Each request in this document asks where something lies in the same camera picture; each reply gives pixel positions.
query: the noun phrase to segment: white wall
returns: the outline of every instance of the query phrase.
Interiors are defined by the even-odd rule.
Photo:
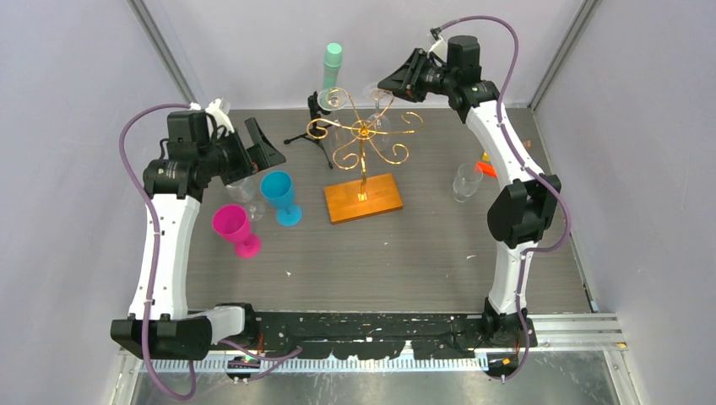
[[[0,402],[98,404],[144,238],[117,137],[182,100],[123,0],[5,2],[0,50]],[[140,170],[165,134],[130,134]]]
[[[323,51],[344,47],[339,85],[363,99],[364,88],[388,76],[416,47],[428,47],[428,30],[471,14],[491,14],[520,35],[520,60],[505,101],[527,105],[567,32],[581,1],[515,0],[216,0],[148,4],[199,101],[223,95],[235,108],[305,107],[321,83]],[[483,77],[502,83],[512,38],[491,22],[469,22],[445,32],[476,35]],[[428,105],[445,106],[440,97]]]
[[[716,3],[602,2],[538,110],[648,403],[716,397]]]

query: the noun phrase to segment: orange connector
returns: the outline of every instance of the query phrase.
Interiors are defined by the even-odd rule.
[[[490,177],[497,178],[497,173],[495,172],[495,168],[492,167],[491,165],[488,165],[487,163],[477,162],[477,166],[475,167],[475,169],[476,170],[480,169],[486,175],[488,175]]]

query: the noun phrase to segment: pink wine glass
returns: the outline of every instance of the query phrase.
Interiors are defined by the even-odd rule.
[[[234,244],[236,255],[250,259],[261,251],[261,240],[251,233],[251,221],[244,208],[226,205],[214,214],[214,230],[226,241]]]

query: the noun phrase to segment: wooden base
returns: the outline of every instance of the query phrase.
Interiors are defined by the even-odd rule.
[[[393,175],[368,177],[365,201],[361,201],[361,181],[328,186],[324,189],[331,224],[340,224],[403,209],[403,200],[398,193]]]

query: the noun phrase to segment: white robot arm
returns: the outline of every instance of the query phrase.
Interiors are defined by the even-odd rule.
[[[483,333],[489,339],[498,330],[517,331],[526,325],[524,291],[532,250],[551,226],[557,205],[555,195],[543,182],[557,192],[561,184],[556,175],[545,175],[529,157],[507,119],[504,105],[499,105],[498,114],[497,87],[480,77],[477,39],[458,35],[445,44],[438,32],[432,33],[436,43],[430,51],[414,49],[403,66],[378,87],[411,102],[423,101],[428,93],[446,95],[450,107],[475,134],[495,167],[501,192],[488,211],[487,223],[497,241],[497,262],[495,281],[482,313]]]
[[[142,357],[141,330],[149,323],[152,359],[203,359],[212,344],[229,337],[254,338],[249,304],[225,304],[195,314],[187,308],[186,278],[189,242],[203,197],[203,189],[220,176],[231,184],[260,170],[282,164],[285,157],[263,135],[253,118],[246,126],[254,142],[244,148],[221,100],[205,111],[172,112],[167,117],[169,137],[159,159],[144,171],[144,190],[159,220],[155,232],[147,207],[147,232],[139,283],[127,319],[114,320],[110,335],[131,353]],[[209,123],[213,131],[209,133]],[[160,249],[155,250],[155,237]],[[149,280],[154,288],[148,319],[145,317]]]

